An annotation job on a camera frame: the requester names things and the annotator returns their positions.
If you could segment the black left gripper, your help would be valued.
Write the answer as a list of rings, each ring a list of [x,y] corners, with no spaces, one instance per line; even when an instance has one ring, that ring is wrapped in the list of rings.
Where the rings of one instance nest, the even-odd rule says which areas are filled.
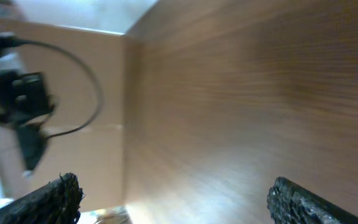
[[[42,72],[21,73],[0,70],[0,123],[23,124],[53,111]],[[25,169],[34,171],[47,146],[41,123],[16,127]]]

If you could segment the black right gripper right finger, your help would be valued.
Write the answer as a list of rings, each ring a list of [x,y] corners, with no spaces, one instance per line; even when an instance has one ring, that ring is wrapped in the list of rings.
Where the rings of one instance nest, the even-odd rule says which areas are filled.
[[[358,217],[302,186],[277,177],[267,208],[275,224],[358,224]]]

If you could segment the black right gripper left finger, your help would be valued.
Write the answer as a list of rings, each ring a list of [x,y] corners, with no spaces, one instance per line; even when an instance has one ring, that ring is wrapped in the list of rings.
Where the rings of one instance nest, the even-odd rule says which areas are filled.
[[[75,224],[78,223],[80,203],[84,198],[78,178],[73,173],[0,208],[0,224]]]

